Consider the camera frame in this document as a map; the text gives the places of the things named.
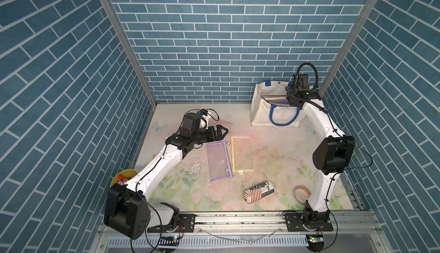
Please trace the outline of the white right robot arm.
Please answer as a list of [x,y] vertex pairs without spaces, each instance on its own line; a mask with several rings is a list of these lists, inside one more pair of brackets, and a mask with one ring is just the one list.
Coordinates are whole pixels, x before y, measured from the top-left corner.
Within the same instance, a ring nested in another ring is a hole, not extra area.
[[286,92],[290,105],[305,113],[322,139],[312,154],[317,175],[305,204],[303,221],[327,221],[333,189],[340,174],[350,164],[355,140],[337,129],[319,94],[310,88],[307,74],[295,75]]

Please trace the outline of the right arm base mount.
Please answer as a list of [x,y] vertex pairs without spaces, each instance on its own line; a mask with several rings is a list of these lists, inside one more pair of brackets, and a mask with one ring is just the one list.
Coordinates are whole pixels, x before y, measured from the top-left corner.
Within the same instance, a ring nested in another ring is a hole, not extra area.
[[288,232],[331,232],[333,225],[330,212],[298,213],[293,211],[283,212],[281,217],[285,220]]

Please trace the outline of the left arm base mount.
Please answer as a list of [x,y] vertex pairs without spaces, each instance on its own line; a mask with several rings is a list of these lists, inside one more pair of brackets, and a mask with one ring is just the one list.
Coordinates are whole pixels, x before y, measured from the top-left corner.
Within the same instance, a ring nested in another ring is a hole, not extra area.
[[179,214],[173,215],[171,220],[163,225],[156,224],[147,229],[148,233],[165,233],[165,232],[194,232],[195,214]]

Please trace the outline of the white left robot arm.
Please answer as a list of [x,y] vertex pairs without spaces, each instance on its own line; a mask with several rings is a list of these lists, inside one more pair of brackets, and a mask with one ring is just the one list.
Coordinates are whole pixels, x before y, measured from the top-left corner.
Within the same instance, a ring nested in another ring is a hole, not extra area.
[[103,223],[132,240],[140,238],[149,229],[160,233],[175,231],[179,209],[166,203],[154,207],[149,198],[170,170],[196,145],[225,138],[228,129],[219,124],[210,126],[211,119],[220,119],[213,109],[185,113],[178,130],[165,140],[163,148],[143,170],[126,181],[111,185]]

